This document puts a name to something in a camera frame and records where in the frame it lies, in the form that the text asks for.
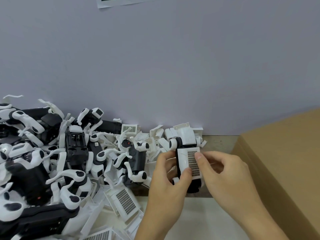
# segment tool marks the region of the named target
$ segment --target pile of robot parts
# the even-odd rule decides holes
[[[158,155],[169,150],[176,152],[178,171],[172,184],[191,167],[188,192],[204,185],[194,159],[206,143],[202,128],[159,125],[142,133],[120,119],[102,120],[99,108],[85,108],[74,118],[39,101],[45,106],[0,104],[0,239],[88,239],[103,207],[124,222],[137,212],[132,221],[141,220],[130,189],[148,188]],[[133,239],[129,226],[126,234],[114,229],[110,239]]]

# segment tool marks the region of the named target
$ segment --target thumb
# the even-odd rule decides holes
[[[184,194],[187,193],[187,190],[191,184],[192,181],[192,170],[191,168],[186,168],[181,176],[179,182],[176,184],[177,188],[180,188]]]
[[[200,153],[196,152],[194,154],[195,160],[197,161],[198,167],[202,173],[203,178],[212,177],[216,172],[212,169],[210,163],[206,157]]]

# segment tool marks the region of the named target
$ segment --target brown cardboard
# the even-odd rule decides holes
[[[320,109],[243,133],[232,154],[291,240],[320,240]]]

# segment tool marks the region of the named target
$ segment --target white table surface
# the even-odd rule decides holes
[[[137,197],[144,211],[148,197]],[[103,209],[93,228],[103,225],[122,230],[126,224],[113,211]],[[213,198],[186,198],[178,222],[165,240],[248,240],[241,227],[217,204]]]

